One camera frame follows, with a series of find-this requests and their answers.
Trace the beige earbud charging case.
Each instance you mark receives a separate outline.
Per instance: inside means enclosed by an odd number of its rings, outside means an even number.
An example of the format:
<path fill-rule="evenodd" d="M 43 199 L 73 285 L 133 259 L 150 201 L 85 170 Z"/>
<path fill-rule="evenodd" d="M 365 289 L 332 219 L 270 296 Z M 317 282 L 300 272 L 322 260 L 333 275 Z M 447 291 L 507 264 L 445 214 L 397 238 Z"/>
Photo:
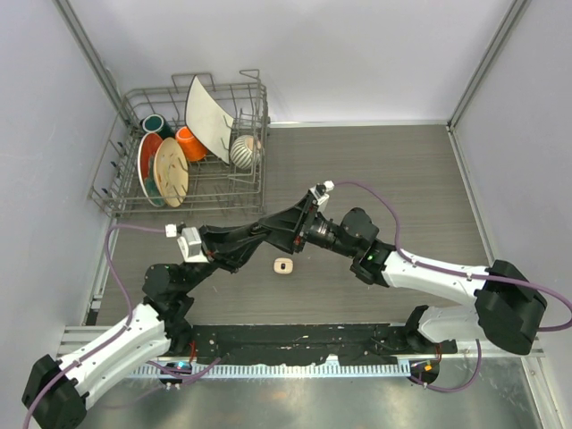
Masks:
<path fill-rule="evenodd" d="M 277 274 L 291 274 L 293 272 L 293 261 L 287 257 L 276 258 L 273 262 L 273 270 Z"/>

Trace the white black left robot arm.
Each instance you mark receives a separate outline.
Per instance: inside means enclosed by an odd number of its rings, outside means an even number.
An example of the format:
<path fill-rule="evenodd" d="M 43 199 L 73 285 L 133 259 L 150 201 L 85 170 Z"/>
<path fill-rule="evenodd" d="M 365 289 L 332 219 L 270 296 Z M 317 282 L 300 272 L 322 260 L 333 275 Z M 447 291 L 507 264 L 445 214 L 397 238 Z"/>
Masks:
<path fill-rule="evenodd" d="M 129 303 L 119 323 L 72 353 L 59 359 L 45 355 L 33 365 L 22 395 L 25 427 L 36 422 L 42 428 L 75 428 L 134 370 L 166 353 L 183 355 L 191 335 L 186 314 L 194 300 L 189 292 L 218 269 L 237 272 L 269 234 L 258 224 L 167 224 L 160 232 L 176 239 L 182 263 L 152 265 L 143 301 Z"/>

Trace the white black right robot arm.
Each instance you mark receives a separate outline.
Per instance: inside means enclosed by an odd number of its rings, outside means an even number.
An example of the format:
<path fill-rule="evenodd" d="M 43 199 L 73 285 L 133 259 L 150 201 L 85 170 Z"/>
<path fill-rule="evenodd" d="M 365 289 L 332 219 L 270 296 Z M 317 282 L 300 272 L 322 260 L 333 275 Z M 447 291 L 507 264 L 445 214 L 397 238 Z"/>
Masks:
<path fill-rule="evenodd" d="M 518 269 L 497 261 L 491 267 L 454 265 L 419 257 L 378 239 L 378 227 L 360 207 L 340 223 L 324 217 L 333 185 L 310 189 L 295 206 L 261 218 L 253 230 L 288 253 L 311 243 L 351 260 L 351 272 L 362 282 L 386 288 L 418 290 L 454 302 L 454 307 L 417 307 L 403 340 L 416 353 L 434 343 L 486 339 L 506 352 L 530 353 L 547 301 L 528 286 Z"/>

